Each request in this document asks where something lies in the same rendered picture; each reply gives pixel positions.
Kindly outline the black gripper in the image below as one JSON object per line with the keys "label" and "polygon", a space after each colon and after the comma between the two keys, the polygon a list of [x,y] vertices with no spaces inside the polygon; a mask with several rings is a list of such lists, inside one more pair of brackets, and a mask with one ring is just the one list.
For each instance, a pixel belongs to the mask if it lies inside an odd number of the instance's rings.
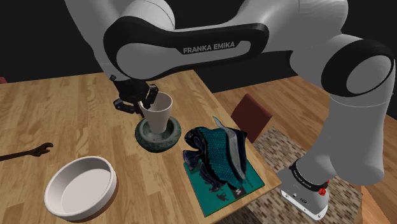
{"label": "black gripper", "polygon": [[115,109],[130,114],[136,113],[140,115],[141,118],[144,118],[140,107],[133,103],[142,101],[143,107],[145,109],[150,109],[151,105],[156,100],[158,87],[155,84],[148,85],[145,81],[137,79],[116,81],[116,76],[113,74],[109,79],[119,92],[119,98],[113,101]]}

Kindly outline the beige tapered cup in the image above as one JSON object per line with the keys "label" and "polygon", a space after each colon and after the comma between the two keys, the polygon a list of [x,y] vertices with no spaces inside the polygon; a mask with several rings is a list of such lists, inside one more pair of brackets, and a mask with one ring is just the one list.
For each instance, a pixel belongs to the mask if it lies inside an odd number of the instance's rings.
{"label": "beige tapered cup", "polygon": [[139,102],[139,106],[150,125],[151,132],[154,134],[163,133],[166,130],[167,122],[171,115],[171,96],[164,92],[159,92],[154,103],[148,109],[144,107],[141,101]]}

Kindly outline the dark green bowl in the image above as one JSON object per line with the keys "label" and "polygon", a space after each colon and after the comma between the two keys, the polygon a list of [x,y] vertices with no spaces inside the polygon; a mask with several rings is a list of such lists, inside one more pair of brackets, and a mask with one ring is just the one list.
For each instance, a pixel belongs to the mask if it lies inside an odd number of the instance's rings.
{"label": "dark green bowl", "polygon": [[166,129],[160,134],[152,133],[148,121],[142,119],[135,129],[136,141],[148,152],[161,153],[171,149],[181,137],[181,126],[172,116],[169,117]]}

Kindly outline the wooden table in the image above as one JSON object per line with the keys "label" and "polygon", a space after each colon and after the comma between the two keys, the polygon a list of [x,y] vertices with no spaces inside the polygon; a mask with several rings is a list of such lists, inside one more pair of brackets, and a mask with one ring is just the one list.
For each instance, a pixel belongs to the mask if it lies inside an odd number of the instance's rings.
{"label": "wooden table", "polygon": [[[113,106],[118,92],[105,74],[86,74],[0,85],[0,155],[35,148],[40,157],[0,162],[0,224],[213,224],[280,185],[280,179],[250,143],[247,158],[264,186],[210,216],[204,216],[183,167],[183,139],[163,153],[139,146],[139,115]],[[113,166],[118,193],[100,216],[69,223],[44,205],[52,176],[70,161],[96,155]]]}

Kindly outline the teal and black fish figure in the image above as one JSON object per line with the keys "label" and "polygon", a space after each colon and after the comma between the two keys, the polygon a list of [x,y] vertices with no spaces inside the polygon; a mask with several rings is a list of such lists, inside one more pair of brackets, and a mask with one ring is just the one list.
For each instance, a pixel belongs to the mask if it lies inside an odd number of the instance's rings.
{"label": "teal and black fish figure", "polygon": [[224,126],[214,118],[216,129],[195,127],[185,135],[185,142],[194,150],[184,150],[183,159],[189,170],[199,168],[211,192],[224,185],[236,190],[243,185],[247,173],[247,133]]}

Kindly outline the white round dish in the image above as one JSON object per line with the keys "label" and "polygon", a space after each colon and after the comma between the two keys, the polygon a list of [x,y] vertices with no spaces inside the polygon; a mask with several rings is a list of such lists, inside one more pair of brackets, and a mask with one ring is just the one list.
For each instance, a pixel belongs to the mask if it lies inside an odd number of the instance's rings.
{"label": "white round dish", "polygon": [[66,221],[91,220],[112,203],[117,186],[116,172],[106,159],[81,157],[63,166],[48,182],[45,207]]}

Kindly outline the dark red chair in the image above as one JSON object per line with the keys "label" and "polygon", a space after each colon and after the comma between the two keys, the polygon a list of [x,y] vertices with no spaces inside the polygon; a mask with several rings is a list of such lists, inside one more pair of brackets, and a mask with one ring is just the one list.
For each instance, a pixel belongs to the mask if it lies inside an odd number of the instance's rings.
{"label": "dark red chair", "polygon": [[247,138],[254,143],[261,131],[273,117],[249,93],[246,93],[231,114],[240,130],[247,132]]}

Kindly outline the teal flat box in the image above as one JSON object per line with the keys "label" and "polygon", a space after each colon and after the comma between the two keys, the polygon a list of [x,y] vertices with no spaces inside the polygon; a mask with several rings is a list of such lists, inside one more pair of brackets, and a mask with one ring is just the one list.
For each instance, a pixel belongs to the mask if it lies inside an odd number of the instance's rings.
{"label": "teal flat box", "polygon": [[246,179],[239,189],[231,190],[228,185],[224,185],[217,192],[209,191],[212,185],[205,184],[199,175],[199,167],[191,171],[185,163],[183,166],[205,217],[265,186],[249,161],[247,161]]}

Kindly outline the brown wrench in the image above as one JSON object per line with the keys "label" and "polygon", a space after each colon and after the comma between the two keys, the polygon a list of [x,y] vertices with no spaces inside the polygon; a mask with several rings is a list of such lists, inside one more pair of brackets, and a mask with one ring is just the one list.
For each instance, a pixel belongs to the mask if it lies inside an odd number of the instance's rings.
{"label": "brown wrench", "polygon": [[13,158],[23,157],[26,155],[31,155],[33,157],[40,157],[42,154],[50,152],[49,148],[54,147],[53,143],[44,143],[34,149],[21,151],[18,153],[12,153],[9,155],[0,156],[0,161],[5,161]]}

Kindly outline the patterned robot stand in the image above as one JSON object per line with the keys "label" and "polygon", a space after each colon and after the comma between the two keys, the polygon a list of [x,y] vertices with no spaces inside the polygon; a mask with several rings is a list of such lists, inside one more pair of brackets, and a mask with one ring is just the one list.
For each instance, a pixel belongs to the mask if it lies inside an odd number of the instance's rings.
{"label": "patterned robot stand", "polygon": [[[270,128],[253,143],[274,172],[288,167],[305,150],[276,128]],[[217,224],[362,224],[363,194],[348,182],[334,177],[327,189],[329,207],[324,218],[313,220],[283,198],[275,188]]]}

